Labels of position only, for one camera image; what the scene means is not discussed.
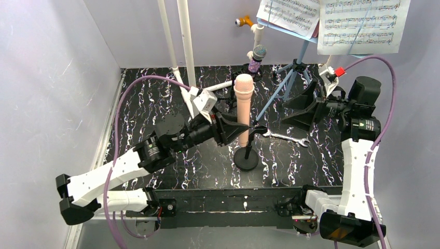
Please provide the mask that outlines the black round-base microphone stand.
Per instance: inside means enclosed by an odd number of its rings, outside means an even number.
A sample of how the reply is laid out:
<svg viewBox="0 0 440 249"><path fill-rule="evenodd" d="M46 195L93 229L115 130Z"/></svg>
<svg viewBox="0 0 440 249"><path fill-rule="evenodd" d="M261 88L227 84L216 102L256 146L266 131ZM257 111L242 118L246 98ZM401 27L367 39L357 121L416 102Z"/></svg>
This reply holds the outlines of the black round-base microphone stand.
<svg viewBox="0 0 440 249"><path fill-rule="evenodd" d="M233 157L233 162L235 166L244 172L251 171L258 166L260 156L253 149L253 141L255 135L260 134L263 135L268 131L268 128L265 126L258 126L252 128L248 135L247 145L243 148L239 148Z"/></svg>

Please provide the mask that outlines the pink toy microphone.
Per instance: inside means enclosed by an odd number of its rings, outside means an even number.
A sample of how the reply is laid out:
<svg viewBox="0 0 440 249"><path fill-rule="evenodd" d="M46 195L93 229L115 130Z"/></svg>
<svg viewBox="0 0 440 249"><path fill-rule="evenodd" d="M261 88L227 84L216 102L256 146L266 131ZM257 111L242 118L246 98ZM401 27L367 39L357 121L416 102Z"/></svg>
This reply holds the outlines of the pink toy microphone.
<svg viewBox="0 0 440 249"><path fill-rule="evenodd" d="M247 78L245 79L245 83L251 84L251 90L249 93L240 93L240 92L238 93L237 117L238 117L238 122L243 123L243 124L247 124L250 126L251 99L252 99L252 95L254 93L254 82L252 81L252 78L249 75L244 74L244 76L247 76ZM239 143L240 147L245 147L247 145L248 135L249 135L249 130L245 131L241 135L239 135L238 143Z"/></svg>

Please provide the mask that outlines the purple glitter microphone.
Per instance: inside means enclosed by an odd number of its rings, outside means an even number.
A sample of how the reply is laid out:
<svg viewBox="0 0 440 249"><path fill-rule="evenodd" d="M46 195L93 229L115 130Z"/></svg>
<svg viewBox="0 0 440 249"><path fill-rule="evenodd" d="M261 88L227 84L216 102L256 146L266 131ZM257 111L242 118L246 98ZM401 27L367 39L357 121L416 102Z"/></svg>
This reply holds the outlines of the purple glitter microphone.
<svg viewBox="0 0 440 249"><path fill-rule="evenodd" d="M248 71L252 74L256 74L261 65L263 58L267 54L267 48L263 45L257 45L253 49L250 63L248 65Z"/></svg>

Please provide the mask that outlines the black tripod shock-mount stand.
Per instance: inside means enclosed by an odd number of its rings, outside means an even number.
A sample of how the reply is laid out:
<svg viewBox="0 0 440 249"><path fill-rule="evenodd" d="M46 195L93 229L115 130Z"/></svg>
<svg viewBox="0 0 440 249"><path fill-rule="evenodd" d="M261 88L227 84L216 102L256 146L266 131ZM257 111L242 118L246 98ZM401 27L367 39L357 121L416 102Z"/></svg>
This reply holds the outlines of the black tripod shock-mount stand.
<svg viewBox="0 0 440 249"><path fill-rule="evenodd" d="M244 74L249 75L253 82L258 82L262 78L262 71L260 68L256 72L249 70L249 63L242 65L237 71L232 72L231 80L232 85L229 87L229 97L217 98L219 101L225 101L227 104L228 112L231 113L234 108L237 107L237 97L238 93L249 93L251 90L251 84L245 83L245 79L248 78Z"/></svg>

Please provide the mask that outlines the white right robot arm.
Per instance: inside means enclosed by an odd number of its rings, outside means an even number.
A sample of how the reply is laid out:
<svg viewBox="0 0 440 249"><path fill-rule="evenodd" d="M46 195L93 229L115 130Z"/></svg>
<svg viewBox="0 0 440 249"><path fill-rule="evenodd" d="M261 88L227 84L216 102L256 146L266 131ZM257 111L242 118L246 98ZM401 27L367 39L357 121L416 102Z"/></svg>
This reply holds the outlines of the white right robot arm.
<svg viewBox="0 0 440 249"><path fill-rule="evenodd" d="M343 152L343 186L339 203L330 199L320 187L304 185L293 198L279 201L280 215L312 215L314 229L324 239L367 247L386 234L386 227L374 221L367 203L366 188L372 188L374 171L365 171L365 162L374 162L367 152L381 132L381 124L373 116L381 83L359 76L348 93L315 94L317 81L299 96L284 103L294 110L281 121L294 128L311 131L323 118L336 118L341 133Z"/></svg>

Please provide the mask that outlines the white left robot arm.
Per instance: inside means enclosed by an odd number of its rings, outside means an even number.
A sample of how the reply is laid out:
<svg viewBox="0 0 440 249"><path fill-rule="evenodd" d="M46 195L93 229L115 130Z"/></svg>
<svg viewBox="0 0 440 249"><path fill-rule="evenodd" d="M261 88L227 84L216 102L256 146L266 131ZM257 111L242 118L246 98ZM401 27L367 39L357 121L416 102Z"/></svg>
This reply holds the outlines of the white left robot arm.
<svg viewBox="0 0 440 249"><path fill-rule="evenodd" d="M78 225L100 213L135 211L153 213L160 208L151 188L131 191L113 189L132 179L145 177L176 162L176 154L214 139L217 145L233 142L249 125L236 116L210 113L187 122L181 114L167 114L154 131L117 159L87 173L56 177L60 213L67 225Z"/></svg>

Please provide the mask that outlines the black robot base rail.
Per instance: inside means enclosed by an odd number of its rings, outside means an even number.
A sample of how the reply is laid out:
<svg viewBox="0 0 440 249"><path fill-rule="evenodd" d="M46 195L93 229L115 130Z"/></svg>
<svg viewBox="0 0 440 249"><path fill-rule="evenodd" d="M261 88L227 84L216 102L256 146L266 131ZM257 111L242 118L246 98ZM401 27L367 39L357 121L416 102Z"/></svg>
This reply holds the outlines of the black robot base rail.
<svg viewBox="0 0 440 249"><path fill-rule="evenodd" d="M292 204L301 187L156 190L162 229L189 227L276 227L292 229Z"/></svg>

